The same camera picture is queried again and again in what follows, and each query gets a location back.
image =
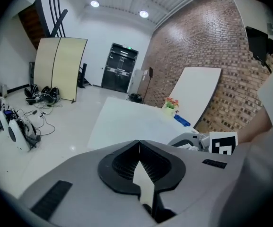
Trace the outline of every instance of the ceiling light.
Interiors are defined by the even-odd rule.
[[[140,16],[146,18],[149,16],[149,13],[146,11],[140,11]]]
[[[93,6],[95,8],[97,8],[99,6],[98,1],[92,1],[92,2],[90,2],[90,4],[91,4],[91,6]]]

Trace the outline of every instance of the black baseboard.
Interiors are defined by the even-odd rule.
[[[9,90],[7,91],[7,93],[13,93],[13,92],[15,92],[15,91],[17,91],[17,90],[26,88],[26,87],[28,87],[28,86],[29,86],[29,84],[22,85],[22,86],[19,86],[19,87],[15,87],[15,88],[13,88],[13,89],[9,89]]]

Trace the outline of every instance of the blue object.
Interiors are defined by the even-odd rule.
[[[174,118],[175,118],[178,122],[180,122],[183,126],[185,126],[185,127],[191,125],[187,120],[183,119],[183,118],[182,118],[181,116],[179,116],[178,114],[175,114]]]

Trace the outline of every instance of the staircase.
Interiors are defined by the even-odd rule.
[[[48,36],[44,32],[35,4],[19,12],[18,16],[31,43],[37,50],[40,40]]]

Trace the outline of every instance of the person's arm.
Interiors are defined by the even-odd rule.
[[[238,143],[251,142],[256,136],[271,128],[271,120],[263,107],[245,128],[238,131]]]

